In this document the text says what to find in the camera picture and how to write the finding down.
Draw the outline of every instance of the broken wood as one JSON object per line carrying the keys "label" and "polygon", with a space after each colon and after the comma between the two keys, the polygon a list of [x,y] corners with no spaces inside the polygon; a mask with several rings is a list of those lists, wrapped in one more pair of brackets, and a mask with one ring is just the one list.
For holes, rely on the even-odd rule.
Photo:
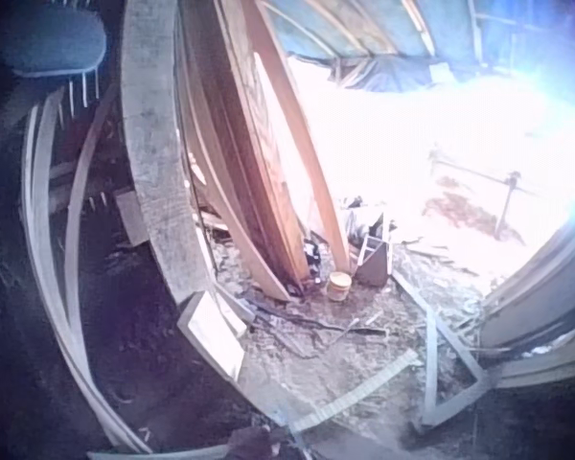
{"label": "broken wood", "polygon": [[221,376],[234,381],[239,378],[244,350],[209,292],[194,294],[177,327]]}
{"label": "broken wood", "polygon": [[284,51],[269,24],[269,19],[254,0],[243,1],[242,10],[253,48],[259,54],[268,74],[277,100],[286,115],[296,148],[309,175],[313,196],[324,225],[324,238],[333,254],[334,265],[337,270],[350,272],[347,238],[342,225],[339,224],[334,201],[311,139],[305,112],[298,100],[296,86],[289,72]]}

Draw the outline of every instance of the tarp roof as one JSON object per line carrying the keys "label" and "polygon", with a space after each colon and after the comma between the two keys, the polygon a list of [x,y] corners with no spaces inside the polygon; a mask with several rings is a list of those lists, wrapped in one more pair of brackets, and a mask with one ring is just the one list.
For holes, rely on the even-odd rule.
{"label": "tarp roof", "polygon": [[575,100],[575,0],[263,0],[288,53],[480,62]]}

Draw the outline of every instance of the dirt floor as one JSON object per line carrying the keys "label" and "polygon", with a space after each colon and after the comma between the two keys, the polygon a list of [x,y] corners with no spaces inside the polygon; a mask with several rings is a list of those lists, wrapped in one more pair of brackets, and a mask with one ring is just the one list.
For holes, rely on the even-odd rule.
{"label": "dirt floor", "polygon": [[[325,279],[332,265],[327,248],[322,244],[320,250]],[[356,283],[343,303],[329,301],[323,287],[318,287],[305,303],[280,306],[255,288],[232,243],[214,244],[214,255],[220,267],[219,280],[252,304],[266,303],[343,327],[353,318],[366,321],[376,316],[371,327],[387,330],[387,337],[348,333],[324,351],[324,344],[332,342],[339,333],[314,332],[281,318],[271,320],[272,329],[252,328],[243,339],[247,359],[264,368],[267,375],[305,405],[320,407],[331,402],[373,376],[407,348],[418,353],[419,361],[413,366],[306,437],[317,458],[552,459],[562,457],[564,442],[569,443],[566,449],[572,452],[570,458],[575,458],[575,429],[569,428],[575,427],[574,382],[493,392],[426,436],[416,434],[410,422],[423,400],[425,323],[418,308],[391,279],[383,288]],[[476,275],[409,253],[401,245],[395,248],[394,267],[421,290],[467,342],[476,339],[468,327],[456,326],[474,325],[480,319],[476,301],[482,294]],[[464,388],[469,376],[446,344],[440,342],[439,350],[442,401]],[[538,417],[539,412],[545,414],[544,419]]]}
{"label": "dirt floor", "polygon": [[[322,279],[326,280],[332,271],[331,257],[324,244],[320,244],[320,252]],[[445,266],[429,266],[430,261],[426,257],[407,255],[401,247],[396,252],[395,268],[405,270],[408,278],[421,280],[417,287],[426,292],[430,297],[427,300],[438,307],[438,312],[449,323],[466,325],[466,314],[452,312],[461,312],[463,305],[481,297],[476,289],[465,283],[465,278],[468,280],[473,275]],[[276,316],[270,318],[271,327],[254,328],[243,344],[248,358],[264,368],[297,400],[310,407],[321,407],[352,390],[407,349],[418,353],[419,359],[413,366],[334,419],[340,426],[375,440],[392,451],[402,451],[404,437],[410,435],[410,419],[416,416],[423,396],[425,321],[420,310],[401,293],[393,280],[390,279],[382,288],[355,283],[349,297],[342,303],[329,300],[324,287],[319,286],[308,293],[305,302],[281,306],[252,287],[251,280],[242,270],[238,251],[231,243],[215,244],[214,254],[220,269],[219,280],[253,305],[271,305],[343,328],[355,318],[360,323],[373,318],[370,327],[386,331],[386,336],[348,333],[328,347],[327,344],[333,343],[339,332],[312,330]],[[435,278],[422,276],[414,266],[421,270],[435,270]],[[449,347],[442,346],[440,350],[439,394],[442,400],[459,391],[468,379],[461,365],[456,364]],[[435,449],[435,458],[443,458],[446,454],[459,458],[453,457],[453,453],[456,448],[460,450],[460,445],[469,443],[469,438],[467,433],[448,441],[447,449]]]}

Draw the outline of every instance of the small container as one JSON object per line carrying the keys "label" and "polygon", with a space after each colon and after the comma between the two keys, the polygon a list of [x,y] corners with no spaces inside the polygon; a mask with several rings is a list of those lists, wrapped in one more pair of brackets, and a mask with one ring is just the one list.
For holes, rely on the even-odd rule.
{"label": "small container", "polygon": [[333,271],[330,274],[328,285],[326,287],[327,295],[330,300],[342,302],[347,298],[349,289],[352,286],[352,277],[342,271]]}

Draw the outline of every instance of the wooden post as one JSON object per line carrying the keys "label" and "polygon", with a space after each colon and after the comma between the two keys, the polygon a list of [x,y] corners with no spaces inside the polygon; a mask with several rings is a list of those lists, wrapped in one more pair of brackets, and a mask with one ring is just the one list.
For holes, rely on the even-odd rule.
{"label": "wooden post", "polygon": [[286,115],[287,125],[309,175],[313,196],[326,231],[325,237],[333,253],[334,265],[336,269],[349,273],[350,259],[347,238],[343,227],[339,224],[334,202],[311,139],[305,113],[298,101],[283,50],[269,27],[269,19],[265,16],[264,8],[256,3],[255,0],[242,0],[241,2],[242,11],[246,18],[247,32],[251,37],[254,51],[260,56],[279,104]]}

